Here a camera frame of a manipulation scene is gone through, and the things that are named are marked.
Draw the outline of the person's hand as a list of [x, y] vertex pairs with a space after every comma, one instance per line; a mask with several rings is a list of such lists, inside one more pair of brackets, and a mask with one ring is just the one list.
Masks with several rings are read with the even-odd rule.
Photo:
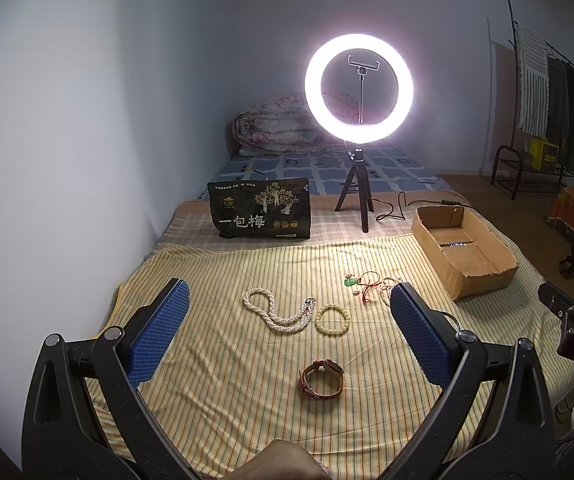
[[330, 474], [302, 446], [273, 440], [226, 479], [330, 479]]

